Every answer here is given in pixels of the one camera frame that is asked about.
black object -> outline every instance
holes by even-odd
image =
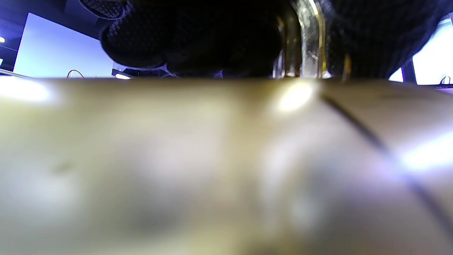
[[[102,33],[105,51],[135,69],[166,69],[179,77],[268,77],[281,48],[272,1],[161,0],[106,4],[81,0],[115,20]],[[353,78],[389,78],[429,40],[451,0],[331,0],[328,68]]]

curved metal surface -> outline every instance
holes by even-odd
[[[327,69],[326,21],[317,0],[282,1],[277,17],[283,49],[275,63],[274,78],[322,78]]]
[[[339,84],[0,84],[2,255],[453,254],[394,163],[320,98]]]

dark mesh fabric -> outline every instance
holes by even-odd
[[[329,63],[342,74],[344,54],[353,77],[388,78],[429,40],[451,0],[331,0],[336,18]]]
[[[85,8],[95,15],[107,20],[119,19],[124,15],[126,2],[108,0],[81,0]]]
[[[245,10],[226,1],[212,2],[215,7],[190,6],[189,0],[184,7],[129,2],[123,16],[102,34],[102,45],[120,64],[141,69],[165,65],[181,77],[212,77],[220,71],[225,77],[269,76],[281,47],[269,15],[263,8]],[[348,54],[353,77],[388,78],[426,44],[451,0],[331,0],[331,4],[329,71],[342,75]],[[116,10],[95,6],[94,13]]]

brass pipe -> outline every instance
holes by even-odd
[[[283,47],[274,78],[322,78],[327,69],[326,21],[317,0],[282,1],[276,15]]]

ceiling light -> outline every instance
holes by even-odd
[[[117,77],[118,79],[123,79],[123,80],[128,80],[128,79],[130,79],[130,77],[127,77],[127,76],[122,75],[122,74],[116,74],[115,77]]]

